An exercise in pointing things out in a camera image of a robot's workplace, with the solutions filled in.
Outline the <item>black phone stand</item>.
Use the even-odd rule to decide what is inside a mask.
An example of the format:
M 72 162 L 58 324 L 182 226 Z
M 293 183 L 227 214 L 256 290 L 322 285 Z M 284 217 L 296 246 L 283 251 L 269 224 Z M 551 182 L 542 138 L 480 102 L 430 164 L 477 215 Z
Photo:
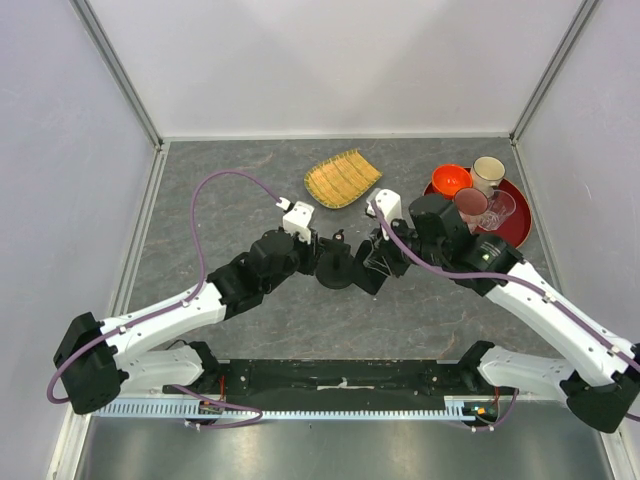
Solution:
M 353 283 L 354 257 L 351 246 L 345 242 L 344 230 L 338 230 L 331 238 L 320 238 L 318 252 L 315 268 L 318 282 L 332 290 L 349 287 Z

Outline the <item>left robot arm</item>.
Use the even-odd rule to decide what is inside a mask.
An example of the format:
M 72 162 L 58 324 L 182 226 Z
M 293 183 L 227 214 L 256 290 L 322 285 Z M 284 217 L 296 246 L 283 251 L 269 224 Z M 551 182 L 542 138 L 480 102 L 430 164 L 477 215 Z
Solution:
M 191 330 L 258 307 L 295 273 L 313 274 L 318 247 L 315 230 L 270 230 L 248 251 L 179 295 L 120 317 L 98 320 L 90 312 L 76 316 L 54 354 L 56 372 L 48 399 L 58 402 L 54 386 L 62 384 L 62 400 L 79 415 L 108 405 L 143 374 L 143 355 Z

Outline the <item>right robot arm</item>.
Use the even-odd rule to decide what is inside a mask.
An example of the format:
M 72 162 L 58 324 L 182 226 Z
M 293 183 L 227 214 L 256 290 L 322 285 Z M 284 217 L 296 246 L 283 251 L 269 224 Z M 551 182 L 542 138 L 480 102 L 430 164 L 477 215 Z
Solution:
M 638 345 L 576 307 L 517 249 L 496 235 L 470 233 L 454 204 L 437 194 L 414 201 L 412 227 L 402 218 L 400 196 L 388 189 L 368 197 L 366 213 L 380 225 L 366 271 L 382 263 L 398 277 L 410 265 L 422 267 L 515 315 L 560 355 L 544 358 L 478 341 L 457 371 L 465 391 L 477 394 L 491 385 L 542 395 L 602 433 L 632 419 Z

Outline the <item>black smartphone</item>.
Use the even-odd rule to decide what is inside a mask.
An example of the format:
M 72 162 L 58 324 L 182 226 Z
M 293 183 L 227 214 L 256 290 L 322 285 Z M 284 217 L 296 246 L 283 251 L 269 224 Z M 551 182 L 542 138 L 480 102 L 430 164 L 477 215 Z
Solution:
M 376 295 L 390 276 L 386 277 L 364 267 L 368 251 L 368 240 L 365 240 L 361 243 L 354 257 L 352 282 L 366 293 Z

